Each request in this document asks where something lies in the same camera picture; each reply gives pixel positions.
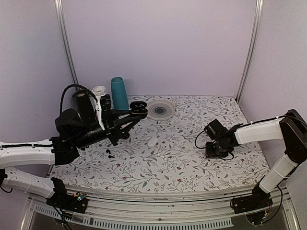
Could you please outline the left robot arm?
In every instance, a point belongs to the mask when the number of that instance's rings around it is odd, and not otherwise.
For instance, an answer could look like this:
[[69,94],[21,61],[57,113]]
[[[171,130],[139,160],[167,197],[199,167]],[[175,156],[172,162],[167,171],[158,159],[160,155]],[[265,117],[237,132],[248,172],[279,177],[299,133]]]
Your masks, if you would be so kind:
[[17,166],[43,164],[66,165],[84,150],[101,140],[117,145],[142,119],[133,110],[107,110],[103,113],[76,112],[67,109],[55,120],[58,137],[38,142],[0,144],[0,185],[34,193],[67,208],[74,196],[67,194],[62,180],[43,178],[23,172]]

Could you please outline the black earbud charging case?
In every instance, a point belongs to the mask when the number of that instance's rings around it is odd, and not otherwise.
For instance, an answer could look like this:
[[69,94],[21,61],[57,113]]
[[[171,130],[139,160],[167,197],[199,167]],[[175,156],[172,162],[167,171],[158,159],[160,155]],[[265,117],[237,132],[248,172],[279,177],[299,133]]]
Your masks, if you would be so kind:
[[147,103],[143,101],[135,101],[130,103],[130,111],[132,114],[145,115],[148,114],[146,109]]

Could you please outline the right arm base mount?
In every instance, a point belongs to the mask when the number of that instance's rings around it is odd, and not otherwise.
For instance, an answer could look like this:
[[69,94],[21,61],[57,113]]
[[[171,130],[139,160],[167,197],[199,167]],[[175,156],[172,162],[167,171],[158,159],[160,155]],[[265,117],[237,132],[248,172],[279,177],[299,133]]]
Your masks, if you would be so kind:
[[271,194],[265,193],[259,184],[252,189],[251,195],[233,198],[230,201],[230,207],[234,210],[235,214],[269,207],[272,204]]

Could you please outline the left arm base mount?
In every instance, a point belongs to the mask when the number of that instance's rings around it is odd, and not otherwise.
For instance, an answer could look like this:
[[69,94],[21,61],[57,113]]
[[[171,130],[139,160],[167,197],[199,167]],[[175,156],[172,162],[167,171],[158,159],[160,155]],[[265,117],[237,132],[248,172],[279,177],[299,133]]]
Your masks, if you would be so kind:
[[51,181],[54,185],[54,194],[51,198],[46,199],[47,205],[72,212],[85,213],[88,205],[86,193],[76,192],[69,195],[62,180],[52,177]]

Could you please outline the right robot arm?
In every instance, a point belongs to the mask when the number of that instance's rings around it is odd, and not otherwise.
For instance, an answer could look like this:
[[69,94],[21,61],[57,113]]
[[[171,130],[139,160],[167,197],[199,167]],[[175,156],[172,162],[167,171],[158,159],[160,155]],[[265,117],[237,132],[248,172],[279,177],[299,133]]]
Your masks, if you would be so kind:
[[249,126],[242,114],[178,111],[140,121],[120,144],[113,166],[122,192],[187,193],[255,185],[268,171],[258,142],[283,139],[279,120]]

